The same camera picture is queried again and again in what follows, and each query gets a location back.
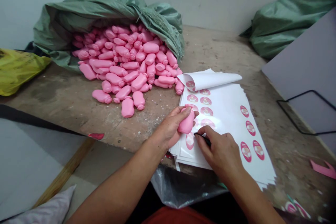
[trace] hand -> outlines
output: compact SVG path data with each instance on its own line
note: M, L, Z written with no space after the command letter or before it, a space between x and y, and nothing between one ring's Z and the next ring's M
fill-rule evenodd
M179 127L180 122L187 118L191 110L191 107L186 106L186 109L181 112L183 108L185 108L185 106L174 108L152 135L152 137L160 139L167 149L173 147L182 135L181 132L177 131L177 128ZM196 116L199 115L199 112L194 111L194 113L196 118Z
M206 161L212 167L224 184L232 184L246 171L239 154L239 147L230 133L218 134L210 126L206 125L197 132L206 134L211 142L209 147L204 138L195 135Z

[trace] stack of sticker sheets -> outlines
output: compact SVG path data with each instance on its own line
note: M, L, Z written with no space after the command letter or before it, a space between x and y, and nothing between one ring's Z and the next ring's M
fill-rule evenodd
M190 105L199 112L190 134L182 134L170 149L175 161L187 165L211 169L205 160L194 133L209 125L219 134L231 133L239 146L240 157L246 171L257 181L261 189L275 184L276 174L257 128L251 108L239 84L224 84L195 90L195 83L185 83L180 106Z

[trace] table surface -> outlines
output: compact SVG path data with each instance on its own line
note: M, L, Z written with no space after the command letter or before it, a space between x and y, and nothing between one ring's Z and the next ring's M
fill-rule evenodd
M336 162L318 138L300 134L278 107L276 100L282 98L261 72L266 61L236 35L190 26L184 26L183 33L186 44L180 64L183 72L211 68L243 77L238 83L247 95L277 174L277 185L264 190L269 200L281 208L288 201L288 194L313 219L326 218L336 183L313 171L309 159L320 165L323 160L332 165ZM17 94L1 97L0 102L84 135L104 133L102 142L135 152L180 100L174 89L154 86L144 94L145 109L136 110L133 117L125 119L121 116L121 104L102 104L92 98L92 91L100 88L101 81L89 81L52 63ZM164 159L163 163L175 167L171 159ZM181 171L196 176L210 172L183 164L180 167Z

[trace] red clothing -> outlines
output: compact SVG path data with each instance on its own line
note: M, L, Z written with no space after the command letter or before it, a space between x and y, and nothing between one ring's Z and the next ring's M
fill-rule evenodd
M213 224L211 220L196 212L194 209L185 207L181 209L174 209L167 206L160 208L153 215L148 217L142 224L179 224L179 223L193 223L193 224Z

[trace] green sack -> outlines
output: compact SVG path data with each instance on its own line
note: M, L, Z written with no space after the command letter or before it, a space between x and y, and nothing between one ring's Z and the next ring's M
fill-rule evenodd
M168 3L147 6L144 0L64 0L42 8L34 26L34 43L61 67L79 71L78 58L71 55L74 32L93 27L129 25L140 19L174 53L184 56L182 18Z
M272 59L336 6L336 0L278 0L258 10L240 34L263 58Z

